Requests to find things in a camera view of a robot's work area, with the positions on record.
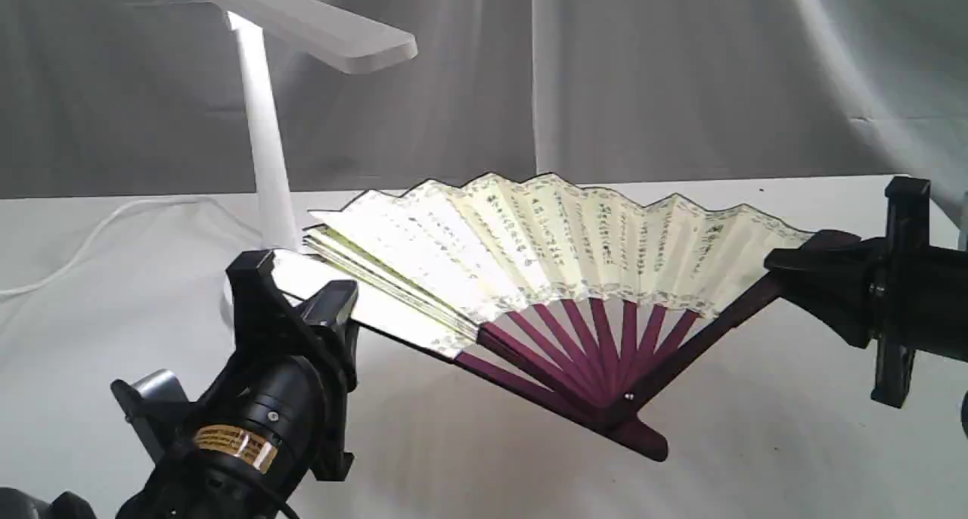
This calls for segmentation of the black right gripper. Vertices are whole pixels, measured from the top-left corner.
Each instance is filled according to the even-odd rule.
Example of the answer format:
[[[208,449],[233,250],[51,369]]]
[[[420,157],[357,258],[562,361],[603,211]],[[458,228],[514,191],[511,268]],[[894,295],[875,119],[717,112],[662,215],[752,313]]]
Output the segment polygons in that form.
[[[895,176],[886,186],[882,238],[812,238],[775,249],[764,267],[785,300],[855,349],[872,341],[861,304],[871,292],[877,340],[872,399],[900,409],[917,353],[965,362],[967,253],[930,242],[930,181]]]

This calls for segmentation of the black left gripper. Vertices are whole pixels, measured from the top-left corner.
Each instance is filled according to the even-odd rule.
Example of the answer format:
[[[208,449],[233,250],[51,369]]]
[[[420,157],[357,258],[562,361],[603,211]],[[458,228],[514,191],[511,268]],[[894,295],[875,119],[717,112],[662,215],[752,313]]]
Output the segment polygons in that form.
[[[228,265],[235,348],[197,402],[193,460],[253,482],[342,482],[354,461],[358,284],[329,281],[291,302],[273,277],[280,264],[250,250]]]

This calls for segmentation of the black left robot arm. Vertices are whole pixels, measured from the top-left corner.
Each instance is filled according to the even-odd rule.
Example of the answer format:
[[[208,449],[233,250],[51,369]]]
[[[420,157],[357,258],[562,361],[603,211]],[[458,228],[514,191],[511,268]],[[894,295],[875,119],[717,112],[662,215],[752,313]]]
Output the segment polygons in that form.
[[[294,518],[306,474],[348,478],[349,394],[358,385],[354,280],[291,291],[286,250],[227,268],[234,349],[198,399],[166,368],[110,390],[153,461],[119,518]]]

